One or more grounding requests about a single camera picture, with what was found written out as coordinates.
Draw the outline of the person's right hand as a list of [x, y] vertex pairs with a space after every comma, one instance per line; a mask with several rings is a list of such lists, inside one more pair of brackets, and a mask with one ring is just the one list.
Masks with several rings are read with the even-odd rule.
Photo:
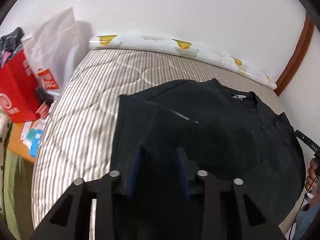
[[316, 175], [316, 170], [317, 170], [317, 163], [316, 159], [313, 158], [310, 161], [310, 167], [308, 168], [308, 176], [306, 177], [306, 182], [305, 182], [305, 188], [308, 191], [312, 191], [316, 186], [317, 186], [317, 175]]

